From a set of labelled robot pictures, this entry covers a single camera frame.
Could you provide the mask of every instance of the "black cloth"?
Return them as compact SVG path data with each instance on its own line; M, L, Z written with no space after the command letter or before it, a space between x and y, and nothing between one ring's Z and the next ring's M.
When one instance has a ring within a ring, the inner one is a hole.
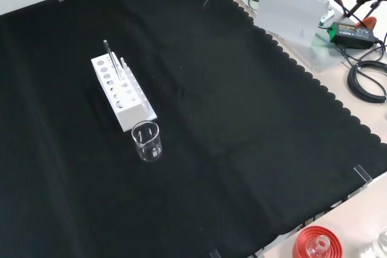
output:
M141 162L90 59L151 101ZM386 146L232 0L48 0L0 17L0 257L242 258L387 170Z

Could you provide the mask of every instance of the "white test tube rack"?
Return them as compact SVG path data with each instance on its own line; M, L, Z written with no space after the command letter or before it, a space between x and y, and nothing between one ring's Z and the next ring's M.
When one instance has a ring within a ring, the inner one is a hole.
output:
M112 55L115 63L120 64L115 54ZM157 118L125 62L122 64L123 67L119 65L121 80L109 54L96 57L91 63L123 131L131 130L138 122Z

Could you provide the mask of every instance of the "red container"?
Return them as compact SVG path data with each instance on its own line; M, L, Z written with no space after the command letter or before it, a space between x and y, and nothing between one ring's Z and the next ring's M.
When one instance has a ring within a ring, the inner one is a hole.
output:
M330 230L320 226L307 227L299 233L293 246L293 258L309 258L307 243L320 235L328 237L331 242L330 255L327 258L342 258L343 247L339 239Z

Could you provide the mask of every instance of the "white card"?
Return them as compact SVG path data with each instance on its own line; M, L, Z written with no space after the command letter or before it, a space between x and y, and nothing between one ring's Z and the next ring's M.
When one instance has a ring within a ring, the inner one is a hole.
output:
M320 0L259 0L254 24L309 47L328 9Z

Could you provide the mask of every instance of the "clear beaker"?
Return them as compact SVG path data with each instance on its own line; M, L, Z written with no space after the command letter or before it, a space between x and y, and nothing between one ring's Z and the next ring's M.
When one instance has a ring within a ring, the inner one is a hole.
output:
M132 129L137 153L143 161L158 160L162 153L160 130L152 121L141 121Z
M367 258L386 258L387 257L387 228L384 228L379 237L371 242L365 256Z

